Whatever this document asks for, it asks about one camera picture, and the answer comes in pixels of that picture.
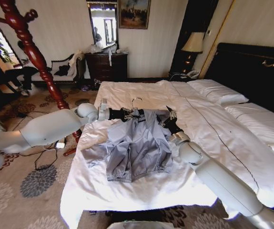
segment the wooden dresser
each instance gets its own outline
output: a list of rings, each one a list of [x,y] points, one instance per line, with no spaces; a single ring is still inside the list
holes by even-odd
[[[112,65],[109,55],[105,53],[85,54],[92,83],[99,81],[127,81],[127,54],[112,54]]]

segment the floral rug pattern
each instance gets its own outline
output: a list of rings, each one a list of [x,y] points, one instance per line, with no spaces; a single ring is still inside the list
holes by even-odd
[[[94,103],[97,91],[83,92],[77,88],[61,87],[70,108],[80,103]],[[36,88],[30,97],[20,97],[0,111],[0,120],[8,130],[19,130],[31,119],[58,110],[47,89]],[[73,136],[66,138],[64,149],[57,152],[33,147],[21,155],[4,154],[0,169],[0,229],[65,229],[60,216],[61,194],[74,157],[62,154],[76,147]],[[174,206],[138,212],[84,211],[80,229],[105,229],[114,222],[147,220],[171,222],[175,227],[187,229],[253,229],[242,216],[225,220],[227,214],[220,201],[209,206]]]

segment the picture frame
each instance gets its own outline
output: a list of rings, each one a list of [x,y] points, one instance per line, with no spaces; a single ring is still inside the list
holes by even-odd
[[[119,28],[148,28],[151,0],[118,0]]]

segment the lamp shade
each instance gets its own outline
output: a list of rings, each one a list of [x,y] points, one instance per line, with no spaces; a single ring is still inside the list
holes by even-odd
[[[203,52],[203,36],[204,32],[192,32],[181,50],[186,52]]]

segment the black headboard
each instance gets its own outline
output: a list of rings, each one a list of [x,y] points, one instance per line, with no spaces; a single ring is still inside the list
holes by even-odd
[[[274,47],[219,43],[205,75],[274,112]]]

